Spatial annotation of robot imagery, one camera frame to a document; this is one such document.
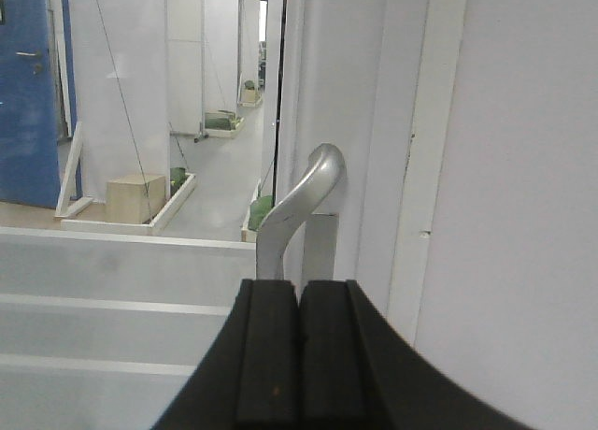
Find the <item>white panel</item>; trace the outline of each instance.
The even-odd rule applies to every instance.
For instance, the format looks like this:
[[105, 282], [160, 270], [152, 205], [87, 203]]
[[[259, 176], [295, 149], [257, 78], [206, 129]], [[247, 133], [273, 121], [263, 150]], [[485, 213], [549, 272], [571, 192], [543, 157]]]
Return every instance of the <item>white panel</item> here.
[[428, 0], [387, 0], [357, 280], [386, 313]]
[[240, 5], [241, 83], [251, 80], [258, 87], [260, 0], [241, 0]]
[[171, 132], [198, 135], [202, 121], [199, 42], [168, 42], [168, 120]]
[[236, 111], [239, 0], [205, 0], [206, 111]]
[[203, 117], [204, 0], [168, 0], [168, 121], [197, 136]]
[[0, 427], [10, 430], [151, 428], [183, 386], [175, 376], [0, 370]]
[[[320, 143], [333, 143], [345, 155], [347, 179], [319, 208], [321, 213], [340, 214], [337, 279], [356, 274], [385, 4], [385, 0], [306, 0], [296, 159], [286, 164], [294, 165], [292, 179], [297, 181], [307, 156]], [[278, 199], [287, 192], [279, 191]], [[301, 278], [301, 253], [300, 249], [286, 265], [292, 280]]]
[[203, 33], [204, 0], [167, 0], [169, 40], [200, 42]]
[[254, 245], [223, 250], [150, 238], [1, 235], [0, 293], [230, 307], [241, 279], [255, 278]]
[[467, 0], [430, 0], [392, 267], [388, 319], [415, 341]]
[[[165, 0], [99, 0], [141, 164], [168, 177]], [[110, 179], [139, 173], [95, 0], [70, 0], [78, 117], [86, 122], [84, 193], [104, 200]]]
[[469, 0], [416, 347], [543, 430], [598, 423], [598, 0]]
[[1, 352], [195, 366], [226, 316], [0, 305]]

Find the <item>door handle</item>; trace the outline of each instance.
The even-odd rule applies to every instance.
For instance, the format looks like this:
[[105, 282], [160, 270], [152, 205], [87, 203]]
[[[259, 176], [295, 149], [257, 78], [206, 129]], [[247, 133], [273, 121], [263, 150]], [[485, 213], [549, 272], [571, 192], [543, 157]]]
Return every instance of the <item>door handle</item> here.
[[289, 240], [345, 174], [345, 159], [330, 143], [309, 155], [309, 168], [299, 183], [262, 221], [256, 238], [257, 279], [284, 279], [282, 256]]
[[35, 53], [28, 53], [27, 51], [17, 51], [17, 56], [22, 56], [23, 58], [41, 58], [41, 51], [36, 51]]

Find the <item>blue door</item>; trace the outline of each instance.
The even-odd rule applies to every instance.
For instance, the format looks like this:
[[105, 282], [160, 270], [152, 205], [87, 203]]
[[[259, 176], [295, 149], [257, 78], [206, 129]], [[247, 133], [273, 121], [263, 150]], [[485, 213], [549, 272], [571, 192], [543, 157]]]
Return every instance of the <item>blue door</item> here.
[[0, 1], [0, 201], [54, 208], [58, 120], [46, 1]]

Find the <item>wooden box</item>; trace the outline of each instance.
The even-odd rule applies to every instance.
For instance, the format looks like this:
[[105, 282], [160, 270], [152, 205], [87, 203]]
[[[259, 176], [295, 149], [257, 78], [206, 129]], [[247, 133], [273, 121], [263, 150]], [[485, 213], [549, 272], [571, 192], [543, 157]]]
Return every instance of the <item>wooden box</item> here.
[[166, 204], [166, 177], [146, 175], [146, 186], [141, 174], [113, 179], [107, 184], [106, 221], [141, 224], [158, 214]]

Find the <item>white partition panel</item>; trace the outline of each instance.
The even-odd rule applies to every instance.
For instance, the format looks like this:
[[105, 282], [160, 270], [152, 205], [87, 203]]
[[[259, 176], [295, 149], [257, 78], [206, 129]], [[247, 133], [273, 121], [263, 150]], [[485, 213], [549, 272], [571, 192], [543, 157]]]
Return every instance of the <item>white partition panel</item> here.
[[0, 228], [0, 428], [150, 428], [210, 347], [255, 248]]
[[260, 0], [241, 0], [239, 18], [239, 39], [241, 40], [241, 84], [258, 82], [258, 63], [260, 62]]
[[167, 0], [168, 120], [198, 135], [204, 113], [204, 0]]
[[137, 152], [146, 173], [168, 178], [165, 0], [70, 0], [70, 8], [84, 194], [104, 201], [110, 179], [140, 172]]

